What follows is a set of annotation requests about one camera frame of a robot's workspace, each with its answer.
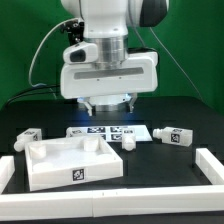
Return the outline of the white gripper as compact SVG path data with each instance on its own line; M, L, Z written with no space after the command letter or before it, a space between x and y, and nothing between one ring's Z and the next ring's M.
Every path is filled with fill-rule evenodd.
M156 66L158 54L144 52L130 54L119 68L96 69L93 64L64 65L61 72L61 94L66 99L118 94L131 94L129 111L134 111L137 94L152 92L158 86ZM93 107L84 105L89 116Z

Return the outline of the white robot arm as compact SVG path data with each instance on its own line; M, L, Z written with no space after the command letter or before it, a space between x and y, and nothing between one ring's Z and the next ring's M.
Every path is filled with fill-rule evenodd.
M88 111L133 105L137 95L158 86L158 54L128 47L129 27L154 27L169 0L61 0L84 24L83 38L63 52L61 94Z

